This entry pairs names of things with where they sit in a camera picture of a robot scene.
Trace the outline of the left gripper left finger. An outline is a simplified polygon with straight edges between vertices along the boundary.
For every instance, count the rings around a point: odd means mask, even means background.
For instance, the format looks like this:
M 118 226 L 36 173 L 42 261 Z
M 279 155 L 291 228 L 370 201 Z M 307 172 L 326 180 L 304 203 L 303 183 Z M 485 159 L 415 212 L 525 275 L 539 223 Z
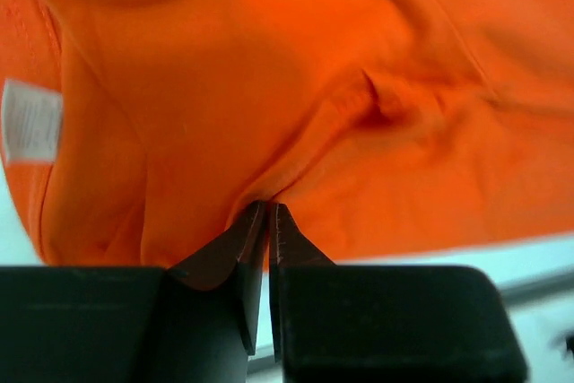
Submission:
M 256 351 L 267 203 L 249 204 L 222 234 L 169 269 L 196 292 L 226 291 L 249 355 Z

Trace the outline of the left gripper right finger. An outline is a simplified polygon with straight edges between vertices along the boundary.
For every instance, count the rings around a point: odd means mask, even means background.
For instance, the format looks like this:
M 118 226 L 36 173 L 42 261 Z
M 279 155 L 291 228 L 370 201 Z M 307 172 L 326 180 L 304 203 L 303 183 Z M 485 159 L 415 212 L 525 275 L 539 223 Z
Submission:
M 271 204 L 269 237 L 269 305 L 274 360 L 282 360 L 280 274 L 288 266 L 335 265 L 312 241 L 303 235 L 285 204 Z

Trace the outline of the orange t shirt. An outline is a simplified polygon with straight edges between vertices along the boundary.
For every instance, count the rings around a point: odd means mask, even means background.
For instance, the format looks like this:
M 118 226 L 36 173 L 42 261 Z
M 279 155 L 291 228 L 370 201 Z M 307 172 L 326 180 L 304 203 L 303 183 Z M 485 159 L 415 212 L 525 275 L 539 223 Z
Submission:
M 178 262 L 255 200 L 337 260 L 573 228 L 573 0 L 1 0 L 56 91 L 7 162 L 39 258 Z

